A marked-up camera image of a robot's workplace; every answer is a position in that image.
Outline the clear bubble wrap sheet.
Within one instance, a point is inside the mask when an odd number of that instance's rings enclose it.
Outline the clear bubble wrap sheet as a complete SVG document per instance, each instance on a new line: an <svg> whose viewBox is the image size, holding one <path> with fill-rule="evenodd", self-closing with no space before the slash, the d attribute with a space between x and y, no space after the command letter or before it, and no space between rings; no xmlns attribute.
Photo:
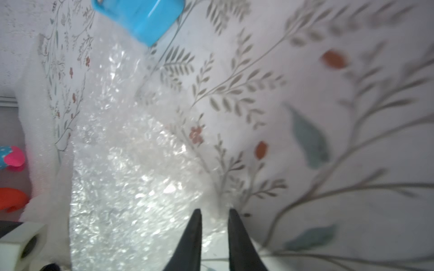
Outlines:
<svg viewBox="0 0 434 271"><path fill-rule="evenodd" d="M97 37L73 137L75 271L161 271L196 209L203 253L226 236L227 211L184 131L186 99L129 35Z"/></svg>

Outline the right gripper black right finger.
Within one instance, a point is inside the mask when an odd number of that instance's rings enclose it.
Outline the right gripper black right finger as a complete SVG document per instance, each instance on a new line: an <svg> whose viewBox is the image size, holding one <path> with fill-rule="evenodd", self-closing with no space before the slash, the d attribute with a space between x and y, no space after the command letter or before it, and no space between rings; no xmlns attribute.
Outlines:
<svg viewBox="0 0 434 271"><path fill-rule="evenodd" d="M253 246L240 215L233 208L229 210L228 245L230 271L268 271Z"/></svg>

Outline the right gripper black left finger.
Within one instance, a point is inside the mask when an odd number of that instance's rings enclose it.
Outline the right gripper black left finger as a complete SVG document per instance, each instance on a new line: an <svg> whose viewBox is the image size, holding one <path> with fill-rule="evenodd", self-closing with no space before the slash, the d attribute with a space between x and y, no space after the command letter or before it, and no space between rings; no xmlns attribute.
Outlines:
<svg viewBox="0 0 434 271"><path fill-rule="evenodd" d="M202 213L195 209L164 271L200 271Z"/></svg>

